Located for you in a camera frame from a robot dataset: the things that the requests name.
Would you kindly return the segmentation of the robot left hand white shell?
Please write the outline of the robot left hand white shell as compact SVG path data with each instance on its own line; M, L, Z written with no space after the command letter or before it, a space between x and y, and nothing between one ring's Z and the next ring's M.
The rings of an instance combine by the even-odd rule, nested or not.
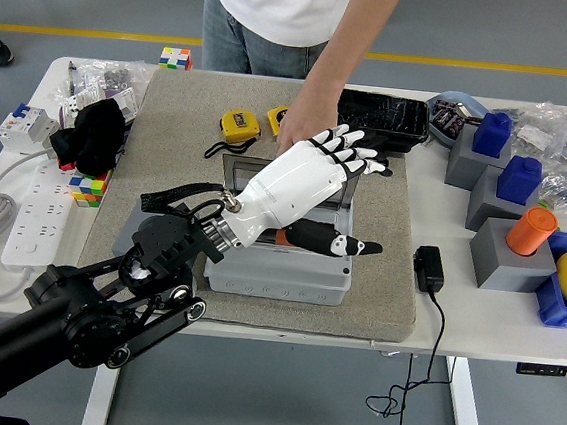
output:
M383 246L347 236L305 215L339 192L354 177L373 172L390 176L386 157L355 143L364 132L347 125L327 129L283 152L253 176L237 196L240 208L222 218L236 247L251 246L268 229L282 230L294 246L324 256L379 254Z

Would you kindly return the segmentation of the person's hand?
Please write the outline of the person's hand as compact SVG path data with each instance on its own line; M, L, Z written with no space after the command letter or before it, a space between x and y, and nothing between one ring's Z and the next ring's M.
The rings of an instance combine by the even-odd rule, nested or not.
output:
M281 156L295 143L335 127L338 121L337 111L336 100L301 91L281 121L276 139L279 147L277 156Z

